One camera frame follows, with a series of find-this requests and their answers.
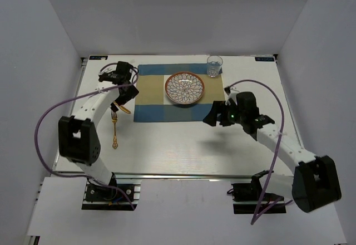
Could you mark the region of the clear drinking glass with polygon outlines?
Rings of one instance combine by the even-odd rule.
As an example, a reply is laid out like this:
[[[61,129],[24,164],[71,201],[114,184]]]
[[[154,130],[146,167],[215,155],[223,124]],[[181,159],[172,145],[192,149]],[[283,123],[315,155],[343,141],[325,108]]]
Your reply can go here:
[[[207,58],[207,75],[216,77],[219,75],[223,65],[223,59],[220,56],[209,56]]]

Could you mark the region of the gold knife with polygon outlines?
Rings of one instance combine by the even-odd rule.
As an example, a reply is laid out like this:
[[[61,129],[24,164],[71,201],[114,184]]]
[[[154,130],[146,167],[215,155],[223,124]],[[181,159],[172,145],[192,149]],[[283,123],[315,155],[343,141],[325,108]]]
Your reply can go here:
[[[131,114],[131,111],[127,108],[125,108],[124,106],[119,106],[118,107],[121,111],[125,112],[126,114]]]

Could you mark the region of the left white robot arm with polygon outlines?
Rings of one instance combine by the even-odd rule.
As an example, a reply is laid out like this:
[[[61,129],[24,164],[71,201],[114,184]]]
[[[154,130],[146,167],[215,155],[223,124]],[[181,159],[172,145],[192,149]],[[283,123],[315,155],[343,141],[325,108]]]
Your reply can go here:
[[[125,104],[139,91],[131,81],[138,71],[128,62],[114,63],[116,68],[103,68],[98,74],[98,84],[85,96],[86,102],[70,117],[58,122],[60,156],[76,164],[89,179],[99,185],[98,193],[106,200],[117,195],[113,173],[100,159],[101,144],[96,127],[106,110],[114,103]]]

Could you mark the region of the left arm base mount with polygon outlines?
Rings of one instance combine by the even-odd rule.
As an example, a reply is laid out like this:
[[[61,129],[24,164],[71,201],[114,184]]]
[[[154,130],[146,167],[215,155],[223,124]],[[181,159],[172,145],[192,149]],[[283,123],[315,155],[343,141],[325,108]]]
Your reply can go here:
[[[117,186],[125,192],[134,208],[121,192],[87,182],[82,201],[82,210],[133,211],[139,202],[141,182],[118,179]]]

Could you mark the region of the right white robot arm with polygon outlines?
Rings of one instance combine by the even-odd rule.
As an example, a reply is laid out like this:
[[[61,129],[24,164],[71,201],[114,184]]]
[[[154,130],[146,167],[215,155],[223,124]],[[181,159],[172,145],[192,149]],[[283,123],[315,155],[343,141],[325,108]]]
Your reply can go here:
[[[283,135],[275,121],[262,115],[252,92],[233,93],[227,101],[214,101],[203,122],[210,126],[239,124],[255,141],[277,153],[292,176],[261,171],[251,178],[249,187],[235,192],[236,200],[254,196],[263,200],[270,194],[287,197],[306,213],[341,199],[339,179],[334,160],[317,156]]]

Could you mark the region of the patterned ceramic plate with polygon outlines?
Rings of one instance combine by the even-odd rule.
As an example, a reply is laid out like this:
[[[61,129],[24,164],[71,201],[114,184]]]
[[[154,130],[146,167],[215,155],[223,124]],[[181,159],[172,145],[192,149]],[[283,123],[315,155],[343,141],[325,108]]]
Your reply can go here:
[[[190,105],[199,101],[205,91],[203,80],[192,72],[178,72],[168,77],[165,93],[173,103]]]

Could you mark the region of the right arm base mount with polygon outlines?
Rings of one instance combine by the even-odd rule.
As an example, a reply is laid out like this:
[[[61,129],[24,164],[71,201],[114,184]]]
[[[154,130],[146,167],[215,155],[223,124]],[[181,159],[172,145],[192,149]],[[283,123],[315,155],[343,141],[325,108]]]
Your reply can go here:
[[[227,195],[231,195],[233,198],[234,214],[254,214],[260,196],[258,191],[253,189],[250,183],[234,183],[231,186],[232,188],[227,191]],[[259,212],[278,199],[280,200],[266,214],[285,214],[284,198],[272,193],[265,193]]]

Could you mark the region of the blue and tan placemat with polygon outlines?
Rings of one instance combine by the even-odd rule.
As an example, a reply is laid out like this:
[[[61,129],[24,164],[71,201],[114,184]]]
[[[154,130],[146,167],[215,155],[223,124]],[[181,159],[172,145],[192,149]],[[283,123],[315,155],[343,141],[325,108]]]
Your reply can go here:
[[[135,97],[134,119],[136,123],[167,123],[202,121],[209,113],[214,100],[224,100],[222,71],[217,77],[207,75],[205,63],[145,64],[138,65],[139,94]],[[165,92],[165,83],[178,72],[191,72],[204,82],[202,98],[190,105],[172,102]]]

